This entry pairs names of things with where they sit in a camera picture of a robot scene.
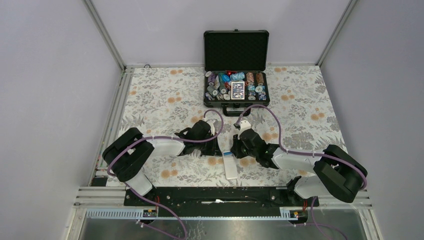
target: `table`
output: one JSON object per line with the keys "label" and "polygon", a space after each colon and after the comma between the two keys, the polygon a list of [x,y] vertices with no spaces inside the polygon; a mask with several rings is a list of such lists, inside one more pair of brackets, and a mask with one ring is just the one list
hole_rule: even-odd
{"label": "table", "polygon": [[[268,66],[265,71],[269,108],[282,124],[282,142],[291,149],[322,150],[329,144],[346,146],[318,66]],[[192,127],[208,109],[203,105],[202,67],[136,68],[121,119],[119,136],[137,127],[145,136],[171,136]],[[219,117],[209,112],[208,118]],[[278,127],[265,109],[253,108],[246,119],[268,143],[278,143]],[[236,117],[224,116],[218,137],[221,151],[228,151],[237,134]],[[295,176],[311,173],[260,166],[254,158],[236,161],[238,179],[226,180],[221,157],[159,156],[150,158],[142,171],[156,187],[285,186]],[[106,186],[123,186],[108,177]]]}

